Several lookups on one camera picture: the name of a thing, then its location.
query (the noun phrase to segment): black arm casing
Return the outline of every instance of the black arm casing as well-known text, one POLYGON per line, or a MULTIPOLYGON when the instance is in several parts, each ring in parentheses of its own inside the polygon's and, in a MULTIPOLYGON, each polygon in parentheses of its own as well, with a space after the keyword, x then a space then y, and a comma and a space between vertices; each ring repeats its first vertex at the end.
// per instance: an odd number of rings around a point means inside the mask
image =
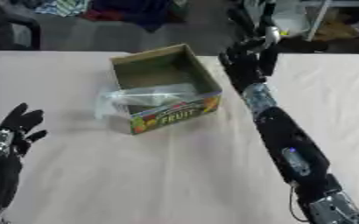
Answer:
POLYGON ((256 126, 284 181, 295 181, 298 186, 316 186, 324 182, 329 161, 310 137, 278 107, 262 112, 256 119, 256 126), (282 154, 285 148, 294 148, 310 165, 310 174, 300 176, 287 163, 282 154))

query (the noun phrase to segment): robotic arm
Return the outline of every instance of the robotic arm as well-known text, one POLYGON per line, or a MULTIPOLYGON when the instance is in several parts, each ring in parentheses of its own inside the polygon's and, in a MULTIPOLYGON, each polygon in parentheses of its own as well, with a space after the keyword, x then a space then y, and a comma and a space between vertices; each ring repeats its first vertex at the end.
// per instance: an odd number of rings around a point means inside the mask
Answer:
POLYGON ((27 136, 27 133, 43 122, 42 110, 26 113, 27 109, 27 104, 20 104, 0 124, 0 223, 7 223, 2 213, 12 202, 18 189, 21 159, 32 143, 47 134, 46 130, 41 130, 27 136))
POLYGON ((359 224, 359 210, 334 175, 327 172, 329 161, 306 132, 277 105, 266 84, 266 76, 272 74, 278 57, 275 48, 279 41, 275 32, 278 28, 271 21, 274 4, 267 1, 260 25, 250 38, 229 47, 219 59, 250 109, 272 161, 297 194, 307 220, 294 217, 313 224, 359 224))

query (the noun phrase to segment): black robotic glove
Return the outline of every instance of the black robotic glove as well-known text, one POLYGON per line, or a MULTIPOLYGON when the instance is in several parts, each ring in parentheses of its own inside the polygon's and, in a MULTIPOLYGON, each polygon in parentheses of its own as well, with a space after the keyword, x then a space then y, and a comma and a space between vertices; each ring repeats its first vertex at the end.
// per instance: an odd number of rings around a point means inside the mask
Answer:
POLYGON ((21 158, 25 156, 32 143, 47 134, 46 130, 41 130, 26 135, 43 122, 42 110, 26 113, 27 109, 25 103, 18 105, 0 124, 0 210, 12 202, 18 189, 18 176, 22 169, 21 158))
MULTIPOLYGON (((252 46, 248 46, 249 48, 260 45, 260 43, 251 44, 252 46)), ((244 49, 243 45, 234 44, 229 47, 226 52, 219 54, 219 61, 239 94, 251 84, 266 81, 262 70, 259 68, 257 55, 244 49)))

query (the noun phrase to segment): cloth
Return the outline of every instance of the cloth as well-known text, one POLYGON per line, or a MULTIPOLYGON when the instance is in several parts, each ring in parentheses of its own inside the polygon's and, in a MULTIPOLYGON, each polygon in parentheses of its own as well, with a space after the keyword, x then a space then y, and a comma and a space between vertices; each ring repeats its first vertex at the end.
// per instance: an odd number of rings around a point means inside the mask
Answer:
POLYGON ((89 0, 54 0, 39 6, 35 12, 72 17, 87 11, 88 2, 89 0))
MULTIPOLYGON (((200 57, 223 88, 216 112, 130 136, 94 119, 119 55, 0 52, 0 121, 28 102, 45 111, 49 131, 25 158, 11 221, 298 224, 290 188, 216 57, 200 57)), ((268 82, 359 206, 359 55, 284 54, 268 82)))
POLYGON ((83 17, 90 20, 120 20, 154 32, 165 22, 170 0, 94 0, 83 17))

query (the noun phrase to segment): box label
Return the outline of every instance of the box label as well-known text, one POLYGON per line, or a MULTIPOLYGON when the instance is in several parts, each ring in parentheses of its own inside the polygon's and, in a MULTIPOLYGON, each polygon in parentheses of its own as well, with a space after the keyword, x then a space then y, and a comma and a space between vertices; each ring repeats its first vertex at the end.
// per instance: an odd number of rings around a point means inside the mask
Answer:
POLYGON ((210 113, 217 109, 219 101, 220 95, 215 95, 198 101, 181 102, 155 114, 134 116, 130 122, 132 133, 139 134, 147 130, 154 130, 168 124, 210 113))

